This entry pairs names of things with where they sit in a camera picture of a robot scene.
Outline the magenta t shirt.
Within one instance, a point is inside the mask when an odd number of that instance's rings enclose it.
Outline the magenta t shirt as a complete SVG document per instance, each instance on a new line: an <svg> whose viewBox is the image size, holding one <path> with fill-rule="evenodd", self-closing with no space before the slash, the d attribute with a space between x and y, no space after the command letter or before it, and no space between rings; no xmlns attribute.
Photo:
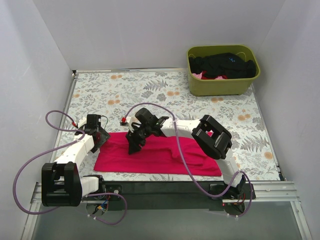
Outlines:
<svg viewBox="0 0 320 240"><path fill-rule="evenodd" d="M202 151L191 138L180 137L180 146L187 166L196 176L220 177L217 163ZM175 137L150 136L141 151L129 154L125 132L112 132L100 147L93 170L143 174L178 174L188 172L183 164Z"/></svg>

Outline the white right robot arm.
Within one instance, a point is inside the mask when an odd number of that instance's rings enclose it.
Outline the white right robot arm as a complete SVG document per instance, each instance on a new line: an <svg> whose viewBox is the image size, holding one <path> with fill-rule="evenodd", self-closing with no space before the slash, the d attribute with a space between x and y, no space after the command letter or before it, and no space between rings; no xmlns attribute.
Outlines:
<svg viewBox="0 0 320 240"><path fill-rule="evenodd" d="M212 116L206 114L196 120L180 120L173 113L157 117L143 107L134 117L125 115L120 125L128 127L126 139L129 154L139 152L150 136L175 137L177 141L180 138L195 140L203 153L217 163L225 187L221 193L212 194L195 182L199 190L214 199L223 196L237 199L244 194L246 176L233 159L232 135Z"/></svg>

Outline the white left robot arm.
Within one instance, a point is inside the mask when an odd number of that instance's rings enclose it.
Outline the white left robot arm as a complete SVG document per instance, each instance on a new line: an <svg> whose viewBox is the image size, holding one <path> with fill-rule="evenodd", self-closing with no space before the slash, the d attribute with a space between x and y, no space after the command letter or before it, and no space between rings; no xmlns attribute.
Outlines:
<svg viewBox="0 0 320 240"><path fill-rule="evenodd" d="M102 127L102 115L88 114L73 123L77 128L74 144L52 163L41 169L41 201L45 207L76 207L83 197L95 200L106 196L103 177L98 174L79 175L79 167L88 153L95 153L110 138Z"/></svg>

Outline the floral patterned table mat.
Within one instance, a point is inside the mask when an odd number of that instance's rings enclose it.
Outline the floral patterned table mat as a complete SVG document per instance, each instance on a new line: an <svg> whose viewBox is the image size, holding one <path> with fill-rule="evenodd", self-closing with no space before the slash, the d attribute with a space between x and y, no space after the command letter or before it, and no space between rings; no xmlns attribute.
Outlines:
<svg viewBox="0 0 320 240"><path fill-rule="evenodd" d="M123 132L120 120L141 107L158 116L196 120L211 115L232 135L233 158L252 181L279 180L263 117L253 88L241 95L194 96L185 71L79 73L64 111L74 120L102 115L109 133Z"/></svg>

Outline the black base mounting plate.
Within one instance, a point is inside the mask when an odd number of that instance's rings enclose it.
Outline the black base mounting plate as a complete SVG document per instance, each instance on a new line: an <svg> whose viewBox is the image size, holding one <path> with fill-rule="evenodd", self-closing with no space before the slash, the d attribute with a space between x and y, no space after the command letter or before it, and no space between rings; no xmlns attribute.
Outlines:
<svg viewBox="0 0 320 240"><path fill-rule="evenodd" d="M220 194L226 185L222 181L199 181L211 195ZM219 198L211 198L202 193L192 181L105 181L106 192L118 193L127 202L128 210L209 210L213 212L226 211L230 215L240 215L245 211L246 204L252 196L256 199L254 187L245 183L242 194L234 196L231 189ZM120 197L88 197L82 203L89 214L102 216L111 211L124 210Z"/></svg>

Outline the pink garment in basket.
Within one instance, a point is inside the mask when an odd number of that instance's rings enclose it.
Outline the pink garment in basket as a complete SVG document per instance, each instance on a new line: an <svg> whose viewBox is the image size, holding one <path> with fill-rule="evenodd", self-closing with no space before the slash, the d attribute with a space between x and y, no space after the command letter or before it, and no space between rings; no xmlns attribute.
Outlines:
<svg viewBox="0 0 320 240"><path fill-rule="evenodd" d="M197 73L192 73L192 75L197 78L197 79L201 79L201 80L213 80L213 78L208 78L206 76L204 76L203 74L205 74L206 71L202 71L201 73L197 74ZM223 80L223 79L227 79L227 77L225 75L218 75L216 78L214 78L215 80Z"/></svg>

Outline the green plastic laundry basket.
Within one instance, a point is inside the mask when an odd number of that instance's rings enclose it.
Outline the green plastic laundry basket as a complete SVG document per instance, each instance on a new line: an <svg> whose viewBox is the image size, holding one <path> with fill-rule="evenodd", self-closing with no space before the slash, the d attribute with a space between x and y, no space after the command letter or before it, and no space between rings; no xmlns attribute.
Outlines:
<svg viewBox="0 0 320 240"><path fill-rule="evenodd" d="M198 79L192 75L189 65L189 57L191 55L194 57L206 57L223 53L235 54L244 61L252 60L256 66L256 75L252 78L212 80ZM189 91L195 96L241 95L261 73L254 52L248 46L242 44L193 46L188 49L186 56Z"/></svg>

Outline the black t shirt in basket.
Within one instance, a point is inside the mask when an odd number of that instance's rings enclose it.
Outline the black t shirt in basket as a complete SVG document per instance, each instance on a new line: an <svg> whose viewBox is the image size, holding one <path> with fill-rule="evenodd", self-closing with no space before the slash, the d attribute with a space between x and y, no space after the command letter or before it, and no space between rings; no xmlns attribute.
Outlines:
<svg viewBox="0 0 320 240"><path fill-rule="evenodd" d="M204 57L188 57L191 73L200 74L213 80L220 75L227 79L248 79L256 76L257 67L252 60L245 61L233 53L220 53Z"/></svg>

